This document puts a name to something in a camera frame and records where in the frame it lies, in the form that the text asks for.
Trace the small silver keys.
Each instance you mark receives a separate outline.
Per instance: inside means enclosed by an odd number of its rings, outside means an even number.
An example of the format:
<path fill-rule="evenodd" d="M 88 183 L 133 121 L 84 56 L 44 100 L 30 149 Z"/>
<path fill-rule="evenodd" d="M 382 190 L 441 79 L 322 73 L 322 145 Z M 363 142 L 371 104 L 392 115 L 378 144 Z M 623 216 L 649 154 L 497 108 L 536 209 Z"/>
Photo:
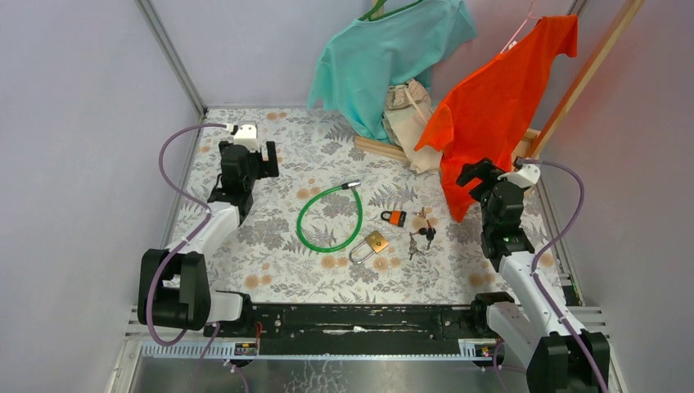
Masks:
<path fill-rule="evenodd" d="M 417 239 L 413 233 L 409 234 L 408 254 L 410 260 L 412 260 L 415 255 L 424 255 L 423 251 L 419 248 Z"/>

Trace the brass padlock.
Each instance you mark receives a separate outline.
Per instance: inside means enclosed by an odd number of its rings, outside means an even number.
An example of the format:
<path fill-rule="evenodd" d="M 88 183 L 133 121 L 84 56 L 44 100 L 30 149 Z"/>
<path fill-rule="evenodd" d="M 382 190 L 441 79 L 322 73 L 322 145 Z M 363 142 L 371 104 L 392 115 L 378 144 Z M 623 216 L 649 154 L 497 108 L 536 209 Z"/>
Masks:
<path fill-rule="evenodd" d="M 383 234 L 379 231 L 373 231 L 350 250 L 349 260 L 353 264 L 362 264 L 372 256 L 387 249 L 389 245 Z"/>

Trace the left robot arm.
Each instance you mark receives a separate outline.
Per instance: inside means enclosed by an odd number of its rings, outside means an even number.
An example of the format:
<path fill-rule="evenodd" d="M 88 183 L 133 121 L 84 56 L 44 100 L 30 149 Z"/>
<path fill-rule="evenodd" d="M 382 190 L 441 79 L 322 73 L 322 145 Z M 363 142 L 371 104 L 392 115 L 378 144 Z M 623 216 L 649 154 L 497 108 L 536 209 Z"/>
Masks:
<path fill-rule="evenodd" d="M 142 257 L 137 317 L 154 327 L 198 331 L 222 321 L 236 337 L 249 333 L 254 315 L 250 298 L 234 291 L 213 291 L 207 260 L 250 214 L 257 180 L 279 175 L 276 144 L 252 151 L 243 144 L 219 144 L 221 172 L 204 202 L 205 216 L 177 243 L 150 249 Z"/>

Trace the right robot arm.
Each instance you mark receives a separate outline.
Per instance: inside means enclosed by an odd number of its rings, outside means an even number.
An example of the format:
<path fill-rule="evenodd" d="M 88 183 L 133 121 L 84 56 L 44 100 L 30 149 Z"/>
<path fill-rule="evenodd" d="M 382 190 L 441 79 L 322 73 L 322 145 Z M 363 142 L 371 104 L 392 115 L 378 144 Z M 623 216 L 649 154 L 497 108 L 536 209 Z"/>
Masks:
<path fill-rule="evenodd" d="M 489 158 L 465 164 L 457 185 L 478 180 L 469 194 L 482 214 L 481 249 L 514 294 L 484 293 L 475 297 L 469 316 L 471 330 L 480 337 L 498 335 L 498 344 L 512 350 L 525 368 L 531 392 L 607 392 L 610 345 L 604 334 L 590 332 L 548 289 L 539 259 L 567 233 L 562 229 L 535 250 L 521 216 L 525 191 L 550 166 L 571 175 L 579 187 L 579 201 L 571 220 L 583 207 L 585 187 L 570 168 L 548 160 L 518 158 L 507 172 Z"/>

